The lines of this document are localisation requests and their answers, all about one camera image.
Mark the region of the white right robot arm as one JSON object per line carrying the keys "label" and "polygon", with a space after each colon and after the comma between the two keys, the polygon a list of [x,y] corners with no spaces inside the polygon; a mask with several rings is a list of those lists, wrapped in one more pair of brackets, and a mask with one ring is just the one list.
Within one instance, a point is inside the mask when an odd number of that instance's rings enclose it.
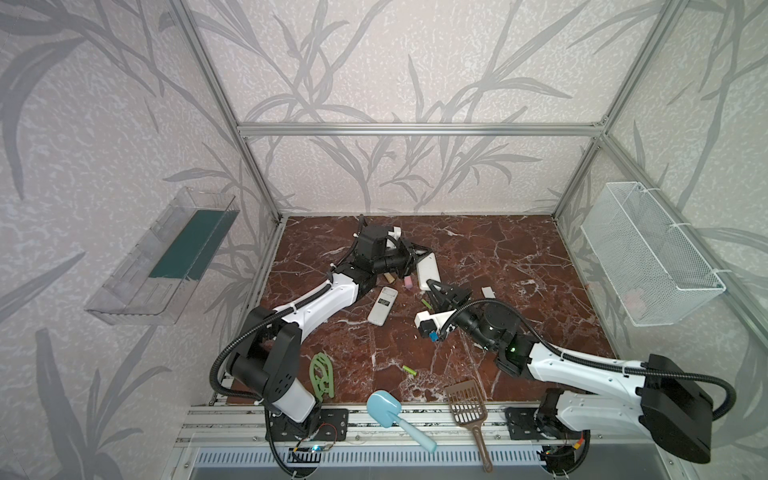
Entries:
{"label": "white right robot arm", "polygon": [[737,400],[729,382],[663,355],[618,360],[556,346],[512,305],[460,286],[430,280],[427,293],[434,310],[415,318],[422,337],[441,342],[462,331],[501,372],[549,384],[534,420],[542,433],[644,435],[682,460],[710,462],[713,424]]}

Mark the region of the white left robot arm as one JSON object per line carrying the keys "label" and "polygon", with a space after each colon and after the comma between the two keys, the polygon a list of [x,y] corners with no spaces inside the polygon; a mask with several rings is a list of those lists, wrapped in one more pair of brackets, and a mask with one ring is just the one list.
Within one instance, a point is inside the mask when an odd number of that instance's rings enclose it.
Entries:
{"label": "white left robot arm", "polygon": [[432,250],[402,236],[397,227],[361,218],[345,255],[316,288],[276,308],[250,310],[240,333],[213,361],[209,384],[225,397],[260,403],[269,412],[308,429],[320,401],[297,379],[304,340],[337,312],[365,297],[384,274],[411,275]]}

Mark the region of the brown litter scoop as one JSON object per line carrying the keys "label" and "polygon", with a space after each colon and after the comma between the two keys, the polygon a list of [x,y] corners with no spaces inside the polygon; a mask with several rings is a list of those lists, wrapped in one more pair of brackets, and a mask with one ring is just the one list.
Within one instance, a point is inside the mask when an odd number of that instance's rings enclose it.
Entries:
{"label": "brown litter scoop", "polygon": [[471,433],[483,471],[491,473],[493,464],[482,435],[482,425],[487,420],[488,412],[478,383],[467,380],[448,386],[445,395],[454,422]]}

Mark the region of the light blue plastic scoop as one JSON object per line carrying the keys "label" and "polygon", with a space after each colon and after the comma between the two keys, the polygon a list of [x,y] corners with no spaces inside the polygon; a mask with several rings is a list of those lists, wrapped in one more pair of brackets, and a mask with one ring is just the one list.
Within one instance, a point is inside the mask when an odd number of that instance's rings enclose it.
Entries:
{"label": "light blue plastic scoop", "polygon": [[397,425],[428,453],[433,454],[437,451],[438,445],[431,437],[400,416],[402,404],[389,392],[384,390],[373,392],[367,399],[366,410],[381,427],[390,428]]}

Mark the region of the green plastic slotted tool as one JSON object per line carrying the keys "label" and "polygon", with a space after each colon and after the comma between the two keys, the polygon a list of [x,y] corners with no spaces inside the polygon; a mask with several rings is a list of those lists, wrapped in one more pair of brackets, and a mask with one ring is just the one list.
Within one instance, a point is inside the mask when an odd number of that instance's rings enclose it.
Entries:
{"label": "green plastic slotted tool", "polygon": [[334,370],[331,358],[323,353],[313,356],[309,366],[309,378],[318,401],[335,397]]}

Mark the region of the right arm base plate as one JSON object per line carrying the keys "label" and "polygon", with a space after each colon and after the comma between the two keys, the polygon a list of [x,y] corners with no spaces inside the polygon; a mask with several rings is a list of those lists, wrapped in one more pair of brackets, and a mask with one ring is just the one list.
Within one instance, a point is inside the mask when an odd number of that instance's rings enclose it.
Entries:
{"label": "right arm base plate", "polygon": [[553,413],[541,413],[537,407],[507,407],[506,426],[512,440],[553,440],[574,442],[580,431],[566,427]]}

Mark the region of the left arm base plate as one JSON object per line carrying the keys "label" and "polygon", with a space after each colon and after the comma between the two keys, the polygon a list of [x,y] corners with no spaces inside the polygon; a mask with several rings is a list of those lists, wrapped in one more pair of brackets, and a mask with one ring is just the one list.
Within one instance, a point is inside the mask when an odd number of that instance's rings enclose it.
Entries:
{"label": "left arm base plate", "polygon": [[344,441],[349,426],[349,410],[345,408],[315,408],[303,422],[291,420],[287,415],[266,413],[269,437],[277,442],[304,439],[321,442]]}

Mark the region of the clear plastic wall shelf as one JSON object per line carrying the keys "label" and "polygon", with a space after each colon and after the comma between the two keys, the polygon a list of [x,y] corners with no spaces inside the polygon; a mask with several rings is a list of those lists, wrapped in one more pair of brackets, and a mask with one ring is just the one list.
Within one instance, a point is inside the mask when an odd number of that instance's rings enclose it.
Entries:
{"label": "clear plastic wall shelf", "polygon": [[233,194],[181,188],[85,311],[112,326],[175,324],[239,213]]}

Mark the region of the aluminium front rail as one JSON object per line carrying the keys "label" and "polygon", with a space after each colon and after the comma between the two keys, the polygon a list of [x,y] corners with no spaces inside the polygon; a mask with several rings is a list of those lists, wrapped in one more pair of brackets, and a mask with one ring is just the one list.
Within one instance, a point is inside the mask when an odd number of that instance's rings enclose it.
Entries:
{"label": "aluminium front rail", "polygon": [[[490,446],[506,444],[555,444],[554,439],[507,425],[505,410],[509,407],[533,407],[532,402],[487,404],[488,416],[482,426],[485,442]],[[363,403],[341,404],[349,412],[342,426],[323,427],[312,436],[337,447],[414,446],[416,442],[398,425],[384,428],[375,422]],[[458,426],[445,403],[405,403],[400,416],[430,436],[440,446],[471,444],[471,433]],[[255,405],[221,405],[192,407],[176,434],[175,446],[265,446],[264,410]]]}

